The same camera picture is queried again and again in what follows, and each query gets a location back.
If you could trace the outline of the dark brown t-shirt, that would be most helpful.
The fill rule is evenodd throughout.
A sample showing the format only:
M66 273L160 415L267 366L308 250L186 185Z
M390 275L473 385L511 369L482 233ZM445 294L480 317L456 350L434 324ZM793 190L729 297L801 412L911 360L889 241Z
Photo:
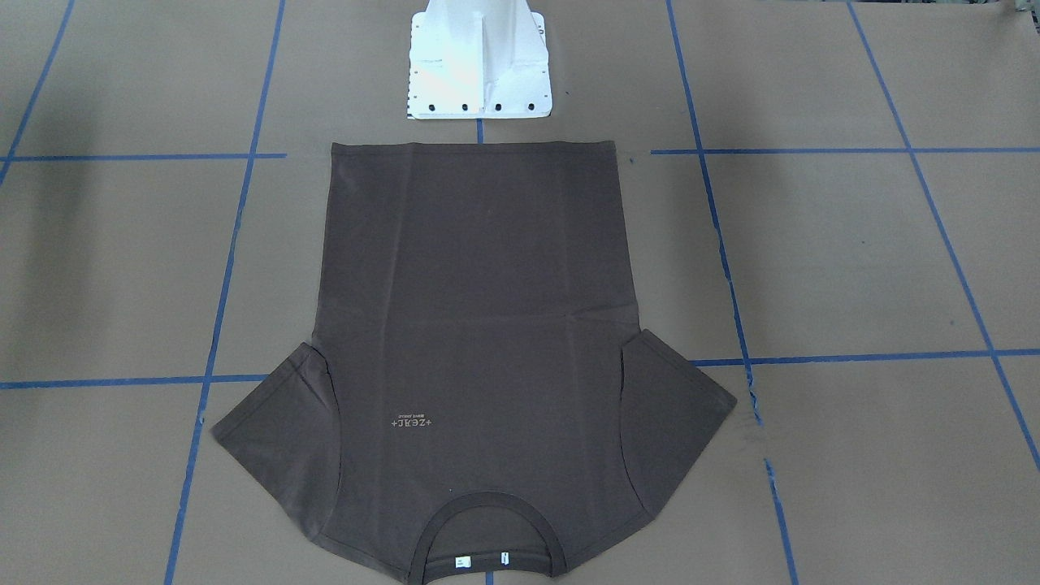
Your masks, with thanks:
M640 326L610 141L334 144L311 337L212 434L361 566L553 578L654 522L736 403Z

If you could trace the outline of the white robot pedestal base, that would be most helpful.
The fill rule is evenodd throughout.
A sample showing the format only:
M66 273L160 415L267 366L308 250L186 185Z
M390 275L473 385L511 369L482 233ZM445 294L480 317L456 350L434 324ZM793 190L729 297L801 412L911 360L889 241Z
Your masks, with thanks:
M406 116L539 119L553 111L544 16L527 1L430 1L411 18Z

